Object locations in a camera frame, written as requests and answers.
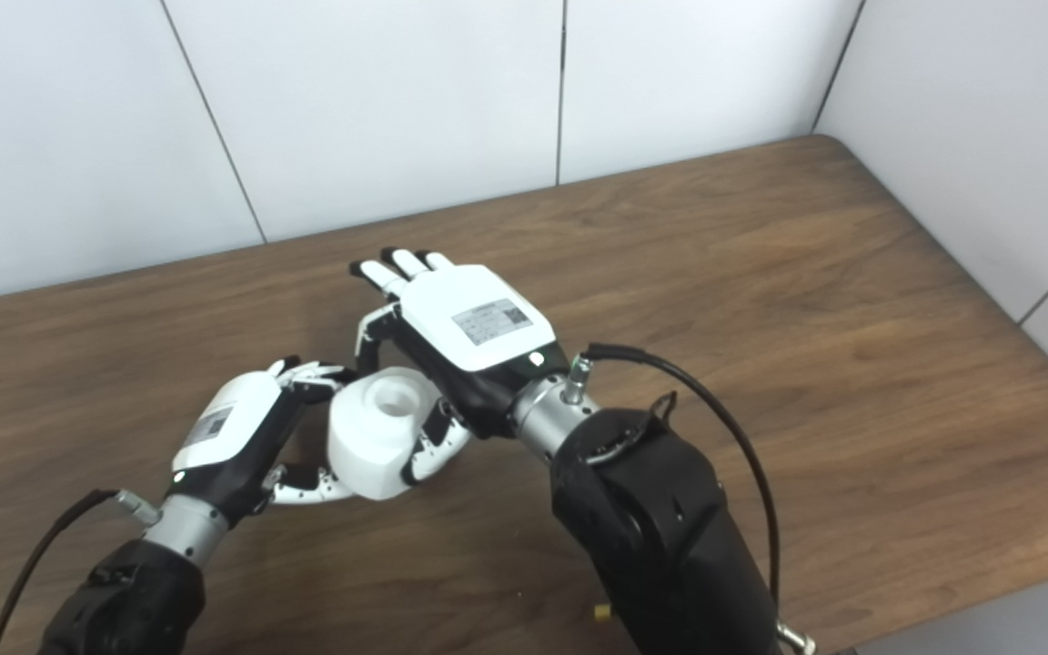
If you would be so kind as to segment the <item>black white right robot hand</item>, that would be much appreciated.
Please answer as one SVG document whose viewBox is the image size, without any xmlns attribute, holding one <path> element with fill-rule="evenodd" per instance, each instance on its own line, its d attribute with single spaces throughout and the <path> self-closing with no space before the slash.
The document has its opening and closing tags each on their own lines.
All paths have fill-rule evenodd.
<svg viewBox="0 0 1048 655">
<path fill-rule="evenodd" d="M 546 316 L 488 267 L 387 247 L 349 272 L 384 298 L 358 325 L 361 376 L 378 372 L 390 341 L 439 394 L 413 431 L 400 470 L 407 484 L 441 470 L 472 438 L 516 438 L 549 461 L 598 410 L 569 388 L 575 368 Z"/>
</svg>

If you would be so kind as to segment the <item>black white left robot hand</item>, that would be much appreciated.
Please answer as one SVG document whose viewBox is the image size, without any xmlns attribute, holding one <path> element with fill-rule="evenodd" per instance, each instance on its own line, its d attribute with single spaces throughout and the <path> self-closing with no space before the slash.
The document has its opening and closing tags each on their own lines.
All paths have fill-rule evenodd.
<svg viewBox="0 0 1048 655">
<path fill-rule="evenodd" d="M 265 507 L 267 474 L 307 408 L 358 378 L 352 368 L 294 354 L 225 383 L 172 459 L 166 496 L 205 502 L 234 528 Z"/>
</svg>

